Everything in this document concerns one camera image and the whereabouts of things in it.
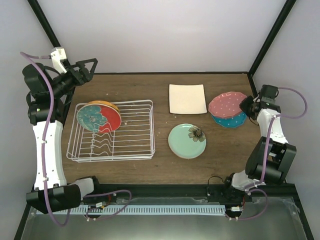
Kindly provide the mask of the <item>pink polka dot plate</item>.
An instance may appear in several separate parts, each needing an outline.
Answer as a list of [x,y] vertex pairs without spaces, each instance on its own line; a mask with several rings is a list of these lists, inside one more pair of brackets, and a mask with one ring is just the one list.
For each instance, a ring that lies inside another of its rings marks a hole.
[[245,94],[238,91],[221,93],[209,103],[208,111],[212,116],[222,119],[234,117],[242,112],[240,103],[246,97]]

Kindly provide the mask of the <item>teal polka dot plate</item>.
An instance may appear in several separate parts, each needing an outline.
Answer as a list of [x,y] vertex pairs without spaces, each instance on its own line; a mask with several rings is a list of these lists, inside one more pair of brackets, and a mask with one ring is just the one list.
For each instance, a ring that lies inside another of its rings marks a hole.
[[244,112],[241,112],[240,114],[229,118],[220,118],[213,115],[211,115],[211,117],[215,121],[215,123],[220,125],[221,127],[233,129],[242,126],[247,119],[247,116]]

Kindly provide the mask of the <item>red and teal plate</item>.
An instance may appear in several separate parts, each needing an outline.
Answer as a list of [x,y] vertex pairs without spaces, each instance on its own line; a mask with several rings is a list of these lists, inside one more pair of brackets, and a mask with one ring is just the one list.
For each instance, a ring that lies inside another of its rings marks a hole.
[[111,105],[92,103],[81,107],[76,114],[77,122],[92,133],[111,133],[122,124],[120,112]]

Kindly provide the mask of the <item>square cream plate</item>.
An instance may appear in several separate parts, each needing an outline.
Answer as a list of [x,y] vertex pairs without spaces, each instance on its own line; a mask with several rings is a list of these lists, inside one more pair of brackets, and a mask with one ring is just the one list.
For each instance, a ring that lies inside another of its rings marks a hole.
[[169,112],[178,115],[199,115],[208,112],[203,84],[169,85]]

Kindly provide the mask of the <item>mint green flower plate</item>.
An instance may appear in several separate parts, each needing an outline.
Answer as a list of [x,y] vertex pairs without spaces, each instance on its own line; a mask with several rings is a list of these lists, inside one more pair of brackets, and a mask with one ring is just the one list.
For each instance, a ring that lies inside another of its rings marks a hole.
[[168,145],[176,156],[182,159],[194,159],[205,151],[207,140],[201,128],[190,123],[182,123],[170,131]]

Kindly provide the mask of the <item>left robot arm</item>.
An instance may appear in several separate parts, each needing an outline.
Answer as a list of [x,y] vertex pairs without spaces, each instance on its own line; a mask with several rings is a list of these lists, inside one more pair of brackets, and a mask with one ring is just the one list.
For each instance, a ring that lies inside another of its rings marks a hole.
[[28,205],[43,214],[76,208],[86,197],[97,202],[102,189],[96,176],[68,184],[62,164],[62,131],[68,108],[61,98],[92,80],[98,60],[91,58],[66,66],[59,72],[41,63],[23,70],[29,88],[26,96],[28,118],[36,140],[37,169],[33,190],[26,194]]

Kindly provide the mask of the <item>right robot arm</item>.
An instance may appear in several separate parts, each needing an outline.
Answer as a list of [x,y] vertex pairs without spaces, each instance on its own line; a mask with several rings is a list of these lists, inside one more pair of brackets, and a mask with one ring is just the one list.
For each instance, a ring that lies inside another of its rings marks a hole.
[[297,148],[284,135],[282,111],[276,104],[279,88],[264,84],[257,97],[248,96],[240,103],[247,117],[258,123],[260,139],[250,154],[245,169],[224,181],[221,195],[229,202],[253,188],[282,184],[296,156]]

